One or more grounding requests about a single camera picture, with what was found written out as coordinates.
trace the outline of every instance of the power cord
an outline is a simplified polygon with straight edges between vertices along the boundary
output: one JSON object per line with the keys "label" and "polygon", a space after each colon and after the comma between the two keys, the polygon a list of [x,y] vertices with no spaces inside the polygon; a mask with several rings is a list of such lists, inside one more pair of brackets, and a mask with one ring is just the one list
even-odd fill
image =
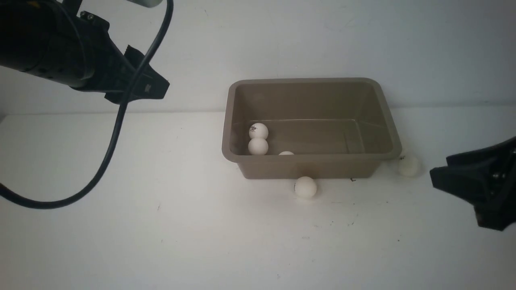
{"label": "power cord", "polygon": [[124,95],[122,97],[122,102],[120,104],[120,107],[118,108],[117,113],[117,119],[115,121],[115,127],[113,128],[113,133],[111,135],[111,141],[109,142],[109,146],[106,151],[106,155],[104,156],[104,160],[102,160],[102,163],[99,166],[99,169],[97,170],[96,174],[93,176],[91,181],[78,193],[57,201],[36,201],[28,198],[24,198],[13,191],[11,191],[9,188],[5,187],[3,184],[0,183],[0,196],[4,197],[5,199],[24,206],[28,208],[38,208],[41,210],[49,210],[52,208],[59,208],[64,207],[67,205],[70,205],[79,199],[83,198],[86,194],[88,194],[94,187],[97,185],[97,183],[100,181],[104,173],[106,172],[107,166],[109,165],[109,162],[111,161],[111,158],[113,157],[113,152],[115,151],[115,147],[117,146],[118,137],[120,136],[120,131],[122,129],[122,122],[124,120],[125,111],[127,110],[127,104],[129,103],[129,99],[131,97],[131,93],[133,92],[134,87],[136,86],[136,83],[138,82],[138,79],[143,73],[143,70],[145,67],[149,64],[152,57],[156,53],[157,49],[159,48],[159,45],[163,41],[163,38],[165,37],[165,34],[167,33],[168,27],[170,26],[170,21],[172,19],[172,12],[174,11],[174,1],[173,0],[166,0],[167,1],[167,8],[165,11],[165,17],[163,19],[163,22],[161,24],[161,27],[159,28],[159,31],[154,38],[154,41],[152,42],[151,46],[149,47],[149,50],[143,57],[143,60],[141,61],[140,65],[136,69],[135,73],[133,74],[133,77],[131,78],[131,81],[129,82],[129,85],[127,89],[124,92]]}

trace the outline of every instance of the white ball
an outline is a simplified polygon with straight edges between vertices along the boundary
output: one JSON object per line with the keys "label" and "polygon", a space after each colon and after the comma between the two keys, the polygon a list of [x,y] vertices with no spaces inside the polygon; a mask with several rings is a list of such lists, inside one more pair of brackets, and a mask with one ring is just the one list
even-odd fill
{"label": "white ball", "polygon": [[269,143],[264,138],[254,138],[249,141],[247,149],[252,155],[265,155],[269,150]]}
{"label": "white ball", "polygon": [[415,177],[421,170],[421,162],[412,154],[400,157],[398,161],[398,173],[406,177]]}
{"label": "white ball", "polygon": [[267,126],[265,126],[262,123],[253,124],[249,128],[249,137],[251,137],[251,139],[254,139],[254,138],[267,139],[267,137],[269,137],[269,129],[267,129]]}
{"label": "white ball", "polygon": [[312,198],[317,192],[317,184],[310,177],[303,176],[296,181],[294,191],[301,198]]}

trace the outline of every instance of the brown plastic tub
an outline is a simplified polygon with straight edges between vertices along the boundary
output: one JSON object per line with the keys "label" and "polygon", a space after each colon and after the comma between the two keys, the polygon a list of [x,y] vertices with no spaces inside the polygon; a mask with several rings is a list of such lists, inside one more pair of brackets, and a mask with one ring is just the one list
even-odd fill
{"label": "brown plastic tub", "polygon": [[[247,149],[257,122],[269,129],[267,155]],[[401,144],[372,79],[256,79],[229,89],[222,152],[248,179],[367,178]]]}

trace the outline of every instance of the white table surface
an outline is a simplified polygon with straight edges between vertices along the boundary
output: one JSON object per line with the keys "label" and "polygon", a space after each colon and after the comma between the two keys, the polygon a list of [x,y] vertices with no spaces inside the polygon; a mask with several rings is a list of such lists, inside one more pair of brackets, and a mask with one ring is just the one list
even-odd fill
{"label": "white table surface", "polygon": [[[454,153],[516,135],[516,107],[394,109],[425,173],[246,180],[221,154],[223,113],[129,114],[99,185],[57,210],[0,200],[2,289],[515,289],[516,226],[479,228],[432,188]],[[0,181],[54,200],[96,171],[112,114],[8,116]]]}

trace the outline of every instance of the white wall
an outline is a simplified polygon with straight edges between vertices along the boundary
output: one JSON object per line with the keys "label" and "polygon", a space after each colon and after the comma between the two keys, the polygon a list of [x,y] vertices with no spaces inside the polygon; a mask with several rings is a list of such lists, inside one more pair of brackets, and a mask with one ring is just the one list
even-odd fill
{"label": "white wall", "polygon": [[[132,111],[223,110],[240,79],[366,76],[392,106],[516,103],[513,0],[177,0],[152,66],[171,82],[163,101]],[[124,0],[84,0],[111,37],[146,51],[164,14]],[[5,68],[8,114],[115,111],[80,93]]]}

